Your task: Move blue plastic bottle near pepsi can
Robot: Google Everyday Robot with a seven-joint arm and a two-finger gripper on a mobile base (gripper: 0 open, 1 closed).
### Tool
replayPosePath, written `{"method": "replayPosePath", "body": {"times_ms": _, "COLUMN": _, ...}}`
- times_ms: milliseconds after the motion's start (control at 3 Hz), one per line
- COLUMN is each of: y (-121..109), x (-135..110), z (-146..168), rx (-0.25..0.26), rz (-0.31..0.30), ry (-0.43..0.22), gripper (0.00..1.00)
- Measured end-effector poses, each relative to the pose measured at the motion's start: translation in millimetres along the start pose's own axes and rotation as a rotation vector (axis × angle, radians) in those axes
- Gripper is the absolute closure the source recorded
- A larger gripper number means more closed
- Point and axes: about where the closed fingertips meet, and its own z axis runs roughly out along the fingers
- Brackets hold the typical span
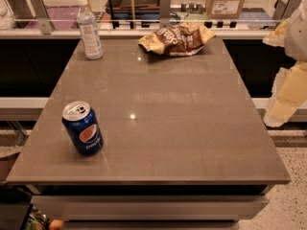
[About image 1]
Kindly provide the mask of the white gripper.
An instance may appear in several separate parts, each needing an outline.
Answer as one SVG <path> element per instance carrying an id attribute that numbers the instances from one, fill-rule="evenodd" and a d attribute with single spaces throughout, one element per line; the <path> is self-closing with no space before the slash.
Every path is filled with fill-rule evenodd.
<path id="1" fill-rule="evenodd" d="M 286 55 L 297 61 L 276 74 L 263 118 L 267 127 L 281 127 L 307 101 L 307 62 L 303 62 L 307 61 L 307 0 L 301 0 L 290 19 L 281 22 L 263 42 L 273 47 L 285 45 Z"/>

